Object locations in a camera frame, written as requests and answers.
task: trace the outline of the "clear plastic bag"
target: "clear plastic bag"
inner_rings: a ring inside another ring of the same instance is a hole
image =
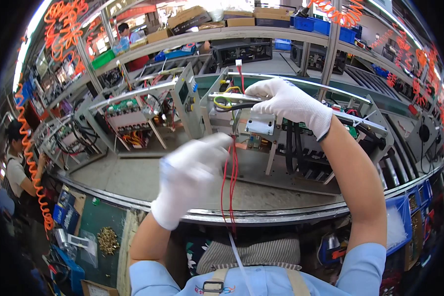
[[[80,251],[80,258],[85,262],[92,264],[94,268],[97,268],[97,239],[95,235],[81,229],[80,236],[89,240],[89,246],[87,249],[83,248]]]
[[[403,224],[403,218],[398,208],[393,205],[386,208],[387,217],[387,236],[386,249],[395,247],[407,238],[406,230]]]

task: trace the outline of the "worker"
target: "worker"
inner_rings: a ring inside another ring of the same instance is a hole
[[[347,254],[336,285],[300,271],[258,265],[217,269],[190,278],[179,289],[165,268],[167,244],[179,219],[209,195],[215,175],[228,157],[224,147],[232,138],[216,133],[192,140],[161,159],[160,192],[130,248],[132,295],[378,295],[385,269],[387,218],[375,166],[331,108],[289,81],[259,81],[245,94],[272,97],[254,105],[252,111],[304,122],[329,159],[352,215]]]
[[[143,30],[140,30],[140,31],[138,31],[136,33],[130,32],[130,27],[128,27],[127,23],[121,23],[118,26],[118,32],[119,32],[121,37],[128,37],[128,39],[130,40],[130,44],[136,43],[138,40],[140,40],[143,37],[145,37],[145,34],[144,34]]]
[[[20,215],[26,215],[30,219],[44,224],[44,217],[40,209],[40,204],[38,203],[34,183],[31,180],[29,166],[26,163],[26,159],[22,156],[24,151],[24,145],[22,144],[24,135],[20,133],[21,127],[21,122],[14,119],[5,131],[8,139],[8,149],[6,152],[6,170],[3,188],[7,190],[8,195],[15,200],[15,203],[19,204],[18,208],[23,211],[23,213],[19,213]],[[45,165],[46,154],[42,153],[39,156],[35,179],[41,179]],[[52,214],[54,202],[48,198],[46,198],[45,201],[48,203],[47,208],[49,208]]]

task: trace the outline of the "person's right hand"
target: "person's right hand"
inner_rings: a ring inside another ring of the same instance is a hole
[[[46,153],[41,153],[40,157],[38,158],[38,167],[39,168],[44,168],[44,166],[46,165],[46,160],[48,159],[48,157],[46,156]]]
[[[272,97],[255,104],[254,112],[276,114],[293,122],[304,122],[317,140],[324,138],[331,127],[332,109],[314,99],[288,80],[272,78],[254,83],[246,95]]]

